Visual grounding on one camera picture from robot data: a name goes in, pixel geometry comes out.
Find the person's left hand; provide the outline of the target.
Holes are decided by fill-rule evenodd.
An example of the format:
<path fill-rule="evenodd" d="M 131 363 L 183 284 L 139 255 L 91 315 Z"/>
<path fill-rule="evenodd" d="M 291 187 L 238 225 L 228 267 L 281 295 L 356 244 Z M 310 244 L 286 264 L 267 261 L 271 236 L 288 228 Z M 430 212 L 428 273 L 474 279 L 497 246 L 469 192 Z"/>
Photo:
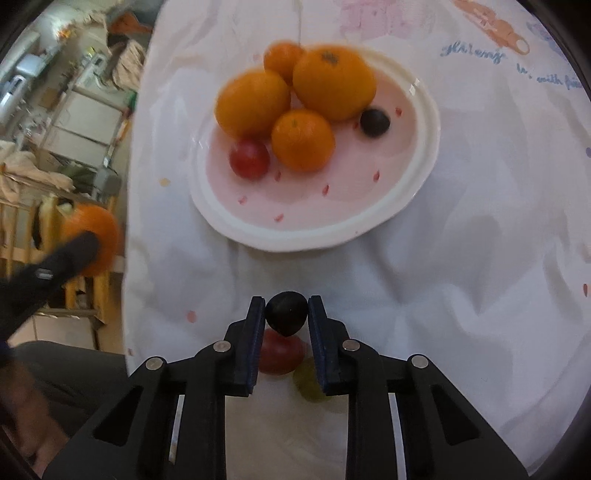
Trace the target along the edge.
<path fill-rule="evenodd" d="M 67 444 L 69 437 L 50 413 L 48 400 L 37 388 L 27 360 L 45 359 L 51 364 L 51 354 L 57 344 L 37 341 L 20 345 L 1 367 L 1 406 L 7 411 L 9 438 L 18 452 L 29 462 L 32 470 L 44 475 L 48 465 Z"/>

